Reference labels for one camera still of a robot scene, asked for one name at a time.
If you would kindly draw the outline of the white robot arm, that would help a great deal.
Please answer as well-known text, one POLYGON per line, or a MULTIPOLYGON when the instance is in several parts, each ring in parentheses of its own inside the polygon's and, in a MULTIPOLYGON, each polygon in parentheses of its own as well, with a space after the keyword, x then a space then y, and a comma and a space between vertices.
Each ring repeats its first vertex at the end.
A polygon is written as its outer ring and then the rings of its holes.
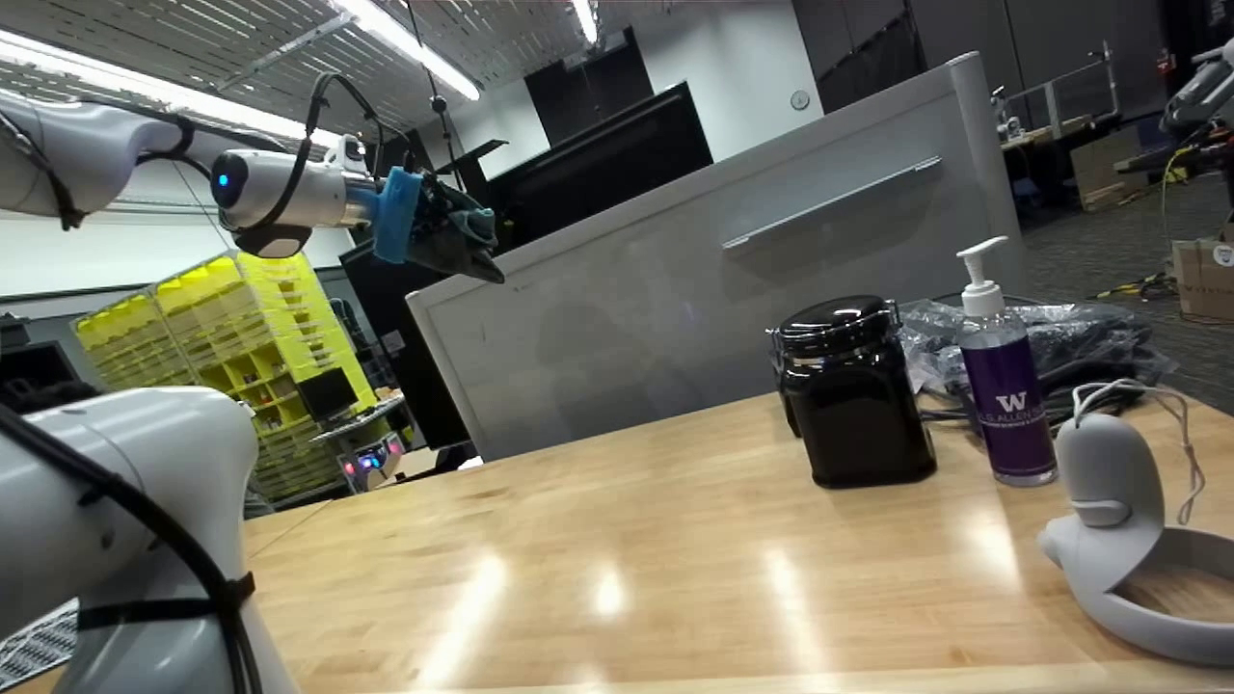
MULTIPOLYGON (((180 112, 3 97, 3 203, 80 226, 146 163, 207 176, 251 259, 364 226, 391 266, 499 273, 495 208, 432 168, 369 168, 356 139, 251 145, 180 112)), ((68 601, 58 694, 293 694, 256 605, 245 495, 256 417, 212 387, 134 387, 3 417, 3 620, 68 601)))

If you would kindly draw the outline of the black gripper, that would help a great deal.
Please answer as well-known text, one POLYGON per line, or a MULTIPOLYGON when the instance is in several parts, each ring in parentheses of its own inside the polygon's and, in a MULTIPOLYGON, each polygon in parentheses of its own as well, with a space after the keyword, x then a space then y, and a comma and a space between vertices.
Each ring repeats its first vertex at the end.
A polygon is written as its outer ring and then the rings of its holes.
POLYGON ((419 186, 419 208, 413 226, 413 259, 440 273, 467 273, 490 284, 506 284, 500 266, 495 263, 499 231, 495 211, 472 191, 428 176, 419 186))

